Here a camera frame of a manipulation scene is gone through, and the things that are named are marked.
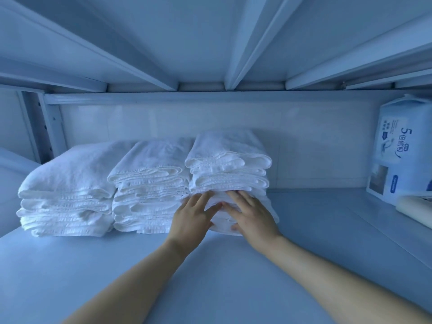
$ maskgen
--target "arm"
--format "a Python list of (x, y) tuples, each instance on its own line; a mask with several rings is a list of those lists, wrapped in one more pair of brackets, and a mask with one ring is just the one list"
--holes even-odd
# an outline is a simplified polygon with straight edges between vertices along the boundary
[(63, 323), (141, 324), (165, 283), (185, 258), (201, 243), (221, 209), (204, 211), (212, 192), (185, 200), (174, 214), (165, 242), (153, 253), (118, 277)]
[(237, 221), (233, 229), (308, 290), (337, 323), (432, 323), (432, 316), (411, 302), (284, 238), (258, 199), (245, 191), (227, 193), (241, 209), (223, 203)]

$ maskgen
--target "hand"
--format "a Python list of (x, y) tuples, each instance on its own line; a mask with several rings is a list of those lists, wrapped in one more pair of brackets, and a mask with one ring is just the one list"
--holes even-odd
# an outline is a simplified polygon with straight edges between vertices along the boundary
[(222, 202), (224, 210), (237, 221), (231, 229), (239, 231), (256, 251), (266, 254), (273, 241), (281, 236), (272, 215), (257, 198), (245, 191), (226, 193), (241, 210)]
[(222, 204), (218, 203), (204, 211), (213, 195), (213, 191), (194, 194), (186, 198), (174, 214), (166, 243), (174, 244), (184, 257), (198, 247), (213, 225), (210, 220), (222, 208)]

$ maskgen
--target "paper roll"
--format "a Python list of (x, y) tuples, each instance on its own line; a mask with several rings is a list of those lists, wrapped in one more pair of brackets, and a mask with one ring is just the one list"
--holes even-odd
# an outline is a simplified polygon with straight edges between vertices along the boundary
[(401, 196), (396, 210), (432, 229), (432, 198), (429, 196)]

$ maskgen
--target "stack of folded towels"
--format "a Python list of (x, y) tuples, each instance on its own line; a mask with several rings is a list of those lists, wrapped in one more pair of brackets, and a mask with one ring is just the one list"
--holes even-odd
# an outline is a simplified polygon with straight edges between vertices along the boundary
[[(266, 196), (269, 181), (266, 169), (272, 165), (259, 139), (248, 129), (229, 129), (200, 133), (186, 158), (192, 180), (189, 189), (192, 194), (207, 190), (216, 192), (207, 207), (225, 201), (237, 206), (224, 192), (244, 190), (258, 198), (270, 211), (275, 221), (279, 218)], [(213, 231), (240, 235), (231, 230), (235, 220), (226, 212), (219, 211), (212, 219)]]
[(21, 184), (20, 217), (34, 236), (103, 236), (112, 229), (115, 185), (108, 174), (134, 142), (75, 146), (31, 172)]
[(122, 232), (167, 233), (188, 189), (185, 159), (193, 139), (138, 142), (114, 167), (108, 181), (117, 192), (114, 228)]

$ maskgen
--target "printed number 5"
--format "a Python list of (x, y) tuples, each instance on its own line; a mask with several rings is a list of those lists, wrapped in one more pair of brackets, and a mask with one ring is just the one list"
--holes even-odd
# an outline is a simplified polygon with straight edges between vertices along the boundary
[(413, 130), (412, 129), (409, 129), (409, 128), (401, 128), (401, 130), (400, 130), (401, 132), (402, 132), (402, 134), (407, 134), (408, 132), (410, 133), (410, 134), (412, 134), (412, 132), (413, 132)]

